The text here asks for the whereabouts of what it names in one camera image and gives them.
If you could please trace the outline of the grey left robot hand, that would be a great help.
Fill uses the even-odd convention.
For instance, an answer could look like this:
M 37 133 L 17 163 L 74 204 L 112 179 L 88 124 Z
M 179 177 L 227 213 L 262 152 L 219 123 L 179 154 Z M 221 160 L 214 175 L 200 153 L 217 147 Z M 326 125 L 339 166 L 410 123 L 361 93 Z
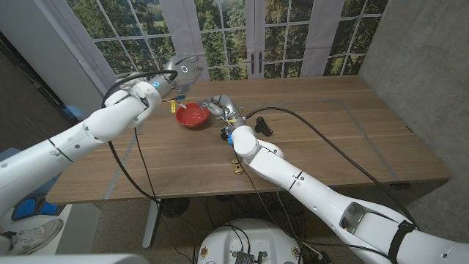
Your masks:
M 153 76 L 148 82 L 160 93 L 162 98 L 171 92 L 186 93 L 201 75 L 202 66 L 198 65 L 198 56 L 190 54 L 176 54 L 164 65 L 164 70 L 177 72 L 175 77 L 170 73 L 161 73 Z

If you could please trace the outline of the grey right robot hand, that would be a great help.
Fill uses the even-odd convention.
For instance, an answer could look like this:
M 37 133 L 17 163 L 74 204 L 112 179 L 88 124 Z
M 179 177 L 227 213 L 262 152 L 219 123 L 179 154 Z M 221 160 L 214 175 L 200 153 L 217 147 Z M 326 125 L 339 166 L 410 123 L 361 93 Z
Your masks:
M 199 101 L 198 104 L 211 114 L 222 117 L 227 122 L 232 121 L 234 128 L 246 125 L 245 119 L 228 95 L 214 95 L 208 100 Z

